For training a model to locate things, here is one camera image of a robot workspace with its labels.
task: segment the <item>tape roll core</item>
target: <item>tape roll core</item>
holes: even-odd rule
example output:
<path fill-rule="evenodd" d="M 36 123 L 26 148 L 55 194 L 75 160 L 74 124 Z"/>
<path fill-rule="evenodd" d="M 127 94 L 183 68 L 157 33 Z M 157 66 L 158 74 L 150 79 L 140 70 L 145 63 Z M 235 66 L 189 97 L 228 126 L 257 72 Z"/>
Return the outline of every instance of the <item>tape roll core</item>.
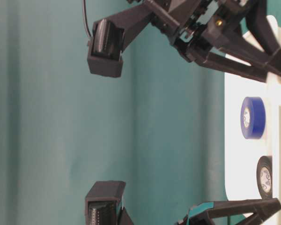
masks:
<path fill-rule="evenodd" d="M 240 125 L 245 139 L 260 139 L 266 126 L 266 110 L 260 97 L 246 97 L 243 101 Z"/>

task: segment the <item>black robotic arm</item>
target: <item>black robotic arm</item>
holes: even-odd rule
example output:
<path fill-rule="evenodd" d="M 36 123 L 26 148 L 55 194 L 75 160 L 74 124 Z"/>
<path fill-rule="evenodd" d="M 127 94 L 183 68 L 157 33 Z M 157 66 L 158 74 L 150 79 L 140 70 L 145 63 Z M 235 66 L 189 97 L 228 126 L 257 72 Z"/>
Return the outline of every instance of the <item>black robotic arm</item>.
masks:
<path fill-rule="evenodd" d="M 89 35 L 90 72 L 120 77 L 122 52 L 151 23 L 187 62 L 260 82 L 266 81 L 268 72 L 281 77 L 281 48 L 266 19 L 267 0 L 214 0 L 218 9 L 206 24 L 201 24 L 198 20 L 212 1 L 143 0 L 135 7 L 94 22 L 93 36 Z M 247 28 L 263 51 L 242 37 L 242 19 L 246 19 Z M 215 54 L 211 51 L 214 47 L 250 65 Z"/>

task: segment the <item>electrical tape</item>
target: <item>electrical tape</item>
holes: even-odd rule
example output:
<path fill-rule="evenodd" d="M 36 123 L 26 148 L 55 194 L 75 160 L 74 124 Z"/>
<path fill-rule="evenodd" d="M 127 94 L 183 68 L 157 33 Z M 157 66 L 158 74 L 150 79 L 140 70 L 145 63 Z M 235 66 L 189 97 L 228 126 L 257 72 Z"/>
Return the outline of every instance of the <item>electrical tape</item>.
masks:
<path fill-rule="evenodd" d="M 257 164 L 256 178 L 258 190 L 263 199 L 273 197 L 272 157 L 263 156 Z"/>
<path fill-rule="evenodd" d="M 260 139 L 266 126 L 266 110 L 260 97 L 246 97 L 243 101 L 240 125 L 245 139 Z"/>

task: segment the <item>wire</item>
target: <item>wire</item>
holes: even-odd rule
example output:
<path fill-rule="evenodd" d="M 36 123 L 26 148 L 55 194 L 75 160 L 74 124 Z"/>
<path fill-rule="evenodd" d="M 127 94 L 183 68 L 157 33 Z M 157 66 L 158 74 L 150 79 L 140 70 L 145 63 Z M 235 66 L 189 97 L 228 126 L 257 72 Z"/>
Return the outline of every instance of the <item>wire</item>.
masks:
<path fill-rule="evenodd" d="M 89 40 L 90 40 L 92 35 L 90 34 L 90 31 L 89 31 L 88 17 L 86 15 L 86 3 L 85 3 L 85 1 L 86 0 L 82 0 L 82 15 L 83 15 L 84 29 L 85 29 L 85 32 L 86 32 Z"/>

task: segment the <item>teal backdrop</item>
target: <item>teal backdrop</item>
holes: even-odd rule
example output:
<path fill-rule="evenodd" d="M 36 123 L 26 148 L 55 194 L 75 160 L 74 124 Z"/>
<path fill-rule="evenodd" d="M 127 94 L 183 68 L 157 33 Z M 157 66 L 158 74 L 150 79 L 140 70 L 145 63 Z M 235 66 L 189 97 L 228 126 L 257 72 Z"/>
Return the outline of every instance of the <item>teal backdrop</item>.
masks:
<path fill-rule="evenodd" d="M 89 21 L 128 7 L 90 0 Z M 225 200 L 223 73 L 151 26 L 120 79 L 89 73 L 86 43 L 80 0 L 0 0 L 0 225 L 82 225 L 96 180 L 127 182 L 137 225 Z"/>

